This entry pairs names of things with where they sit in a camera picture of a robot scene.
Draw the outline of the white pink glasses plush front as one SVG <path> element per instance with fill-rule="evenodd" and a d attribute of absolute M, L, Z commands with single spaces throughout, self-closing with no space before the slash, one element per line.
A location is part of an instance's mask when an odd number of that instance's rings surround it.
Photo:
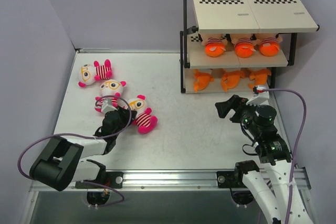
<path fill-rule="evenodd" d="M 139 94 L 136 98 L 129 99 L 127 103 L 132 111 L 137 112 L 133 124 L 138 127 L 138 132 L 140 134 L 151 132 L 156 127 L 158 119 L 152 115 L 152 108 L 148 105 L 146 97 Z"/>

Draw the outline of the white pink glasses plush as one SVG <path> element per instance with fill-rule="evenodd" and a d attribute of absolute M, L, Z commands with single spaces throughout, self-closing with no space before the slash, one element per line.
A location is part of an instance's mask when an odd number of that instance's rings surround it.
<path fill-rule="evenodd" d="M 151 132 L 156 127 L 158 119 L 152 115 L 152 108 L 148 105 L 146 97 L 139 94 L 136 98 L 129 99 L 127 103 L 132 111 L 137 112 L 133 124 L 138 127 L 138 132 L 140 134 Z"/>
<path fill-rule="evenodd" d="M 109 79 L 100 85 L 100 94 L 95 97 L 97 104 L 94 106 L 97 112 L 101 112 L 101 107 L 104 101 L 111 101 L 114 107 L 118 106 L 118 99 L 123 93 L 123 88 L 127 85 L 126 81 L 117 81 Z M 104 98 L 99 101 L 103 96 L 113 95 L 113 98 Z"/>

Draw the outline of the orange shark plush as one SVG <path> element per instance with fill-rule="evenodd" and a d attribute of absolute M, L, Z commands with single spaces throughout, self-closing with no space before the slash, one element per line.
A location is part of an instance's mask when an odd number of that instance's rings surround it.
<path fill-rule="evenodd" d="M 249 83 L 248 86 L 252 90 L 255 86 L 264 86 L 267 82 L 269 76 L 271 76 L 271 71 L 267 68 L 258 70 L 249 70 L 249 79 L 254 80 L 254 83 Z"/>
<path fill-rule="evenodd" d="M 240 79 L 245 78 L 245 73 L 242 70 L 225 71 L 221 77 L 221 86 L 224 92 L 235 88 Z"/>
<path fill-rule="evenodd" d="M 196 93 L 198 93 L 198 91 L 204 90 L 210 82 L 214 81 L 214 77 L 212 76 L 212 69 L 194 69 L 193 74 L 193 88 Z"/>

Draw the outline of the orange shark plush back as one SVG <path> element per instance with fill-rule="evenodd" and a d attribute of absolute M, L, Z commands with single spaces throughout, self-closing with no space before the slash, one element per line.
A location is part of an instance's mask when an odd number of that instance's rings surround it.
<path fill-rule="evenodd" d="M 194 69 L 193 74 L 193 88 L 196 93 L 198 93 L 198 91 L 204 90 L 210 82 L 214 81 L 214 77 L 212 76 L 212 69 Z"/>

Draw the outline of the peach boy plush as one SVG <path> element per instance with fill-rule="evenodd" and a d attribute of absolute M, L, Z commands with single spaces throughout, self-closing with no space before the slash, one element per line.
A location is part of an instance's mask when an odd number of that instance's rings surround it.
<path fill-rule="evenodd" d="M 230 34 L 236 56 L 249 58 L 254 54 L 256 42 L 252 40 L 253 34 Z"/>
<path fill-rule="evenodd" d="M 255 34 L 260 53 L 266 57 L 275 56 L 280 50 L 282 37 L 276 33 Z"/>
<path fill-rule="evenodd" d="M 205 54 L 209 57 L 219 57 L 226 52 L 227 39 L 223 34 L 200 34 Z"/>

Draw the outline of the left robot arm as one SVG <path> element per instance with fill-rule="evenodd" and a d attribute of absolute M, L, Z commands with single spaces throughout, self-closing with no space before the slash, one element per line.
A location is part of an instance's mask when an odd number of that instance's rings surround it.
<path fill-rule="evenodd" d="M 90 139 L 52 136 L 31 166 L 30 177 L 57 191 L 72 182 L 88 181 L 94 188 L 102 187 L 109 180 L 106 166 L 91 157 L 110 153 L 119 134 L 136 116 L 137 111 L 119 106 L 104 115 Z"/>

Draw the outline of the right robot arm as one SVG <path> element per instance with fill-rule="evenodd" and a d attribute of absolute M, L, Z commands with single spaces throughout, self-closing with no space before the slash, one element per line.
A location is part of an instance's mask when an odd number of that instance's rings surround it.
<path fill-rule="evenodd" d="M 215 103 L 222 119 L 234 111 L 230 121 L 250 138 L 260 161 L 236 163 L 233 181 L 249 189 L 268 223 L 312 223 L 293 177 L 293 156 L 274 124 L 277 111 L 266 100 L 261 94 L 251 99 L 233 95 Z"/>

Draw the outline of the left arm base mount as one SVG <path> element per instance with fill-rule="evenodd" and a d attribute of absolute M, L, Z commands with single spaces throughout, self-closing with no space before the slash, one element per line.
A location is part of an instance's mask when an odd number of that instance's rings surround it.
<path fill-rule="evenodd" d="M 76 182 L 76 189 L 96 189 L 101 188 L 100 185 L 111 187 L 113 189 L 120 189 L 123 185 L 123 172 L 106 172 L 101 178 L 91 181 L 91 183 L 96 183 L 98 185 L 92 185 L 85 182 Z"/>

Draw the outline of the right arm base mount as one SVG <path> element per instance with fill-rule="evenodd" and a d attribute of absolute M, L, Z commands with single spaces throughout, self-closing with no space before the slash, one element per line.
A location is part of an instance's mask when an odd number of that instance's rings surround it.
<path fill-rule="evenodd" d="M 218 188 L 235 188 L 237 186 L 234 171 L 218 171 L 216 177 Z"/>

